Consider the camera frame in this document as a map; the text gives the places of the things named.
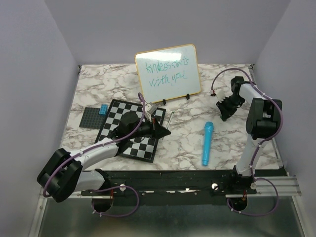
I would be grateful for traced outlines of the white green whiteboard marker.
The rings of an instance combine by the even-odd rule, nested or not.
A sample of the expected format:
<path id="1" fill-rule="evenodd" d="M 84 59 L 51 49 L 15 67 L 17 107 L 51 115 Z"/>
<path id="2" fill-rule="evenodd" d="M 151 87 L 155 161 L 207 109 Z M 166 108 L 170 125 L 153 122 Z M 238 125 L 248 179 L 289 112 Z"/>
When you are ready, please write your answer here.
<path id="1" fill-rule="evenodd" d="M 169 119 L 168 119 L 167 125 L 166 125 L 166 127 L 165 127 L 166 129 L 169 128 L 170 123 L 171 123 L 171 120 L 172 120 L 172 118 L 173 118 L 173 115 L 174 115 L 174 111 L 171 111 L 171 112 L 170 112 L 170 115 L 169 115 Z"/>

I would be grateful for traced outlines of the yellow framed whiteboard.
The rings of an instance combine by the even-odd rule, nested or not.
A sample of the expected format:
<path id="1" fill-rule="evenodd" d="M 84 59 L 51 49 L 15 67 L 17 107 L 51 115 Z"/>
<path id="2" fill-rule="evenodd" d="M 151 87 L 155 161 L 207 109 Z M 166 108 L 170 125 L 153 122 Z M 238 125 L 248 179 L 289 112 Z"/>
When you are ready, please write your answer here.
<path id="1" fill-rule="evenodd" d="M 193 44 L 137 53 L 135 64 L 142 94 L 147 102 L 189 98 L 201 92 Z"/>

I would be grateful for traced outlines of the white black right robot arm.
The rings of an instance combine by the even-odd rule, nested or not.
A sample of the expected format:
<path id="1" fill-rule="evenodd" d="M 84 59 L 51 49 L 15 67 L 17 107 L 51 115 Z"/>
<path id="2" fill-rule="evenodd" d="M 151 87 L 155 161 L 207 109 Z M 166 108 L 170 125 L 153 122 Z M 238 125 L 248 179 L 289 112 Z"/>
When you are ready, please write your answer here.
<path id="1" fill-rule="evenodd" d="M 250 104 L 246 119 L 247 142 L 242 156 L 229 174 L 227 188 L 237 194 L 247 190 L 254 183 L 255 168 L 267 142 L 281 126 L 280 100 L 268 99 L 259 92 L 257 86 L 246 82 L 243 77 L 231 79 L 232 95 L 226 97 L 218 92 L 216 106 L 220 110 L 222 121 L 229 119 L 243 103 Z"/>

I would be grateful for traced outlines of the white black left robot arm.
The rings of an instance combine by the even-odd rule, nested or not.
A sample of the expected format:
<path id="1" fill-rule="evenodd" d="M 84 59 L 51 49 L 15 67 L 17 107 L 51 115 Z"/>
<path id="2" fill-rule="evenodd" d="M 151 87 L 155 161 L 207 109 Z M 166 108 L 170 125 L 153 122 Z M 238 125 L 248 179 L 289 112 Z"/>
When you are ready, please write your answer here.
<path id="1" fill-rule="evenodd" d="M 62 202 L 73 192 L 93 189 L 104 195 L 109 191 L 109 182 L 99 171 L 94 171 L 89 179 L 84 170 L 107 158 L 122 154 L 135 138 L 149 137 L 161 139 L 171 132 L 162 126 L 155 117 L 150 119 L 137 116 L 136 112 L 122 115 L 118 126 L 107 137 L 94 145 L 68 152 L 57 149 L 37 177 L 45 198 L 52 197 Z"/>

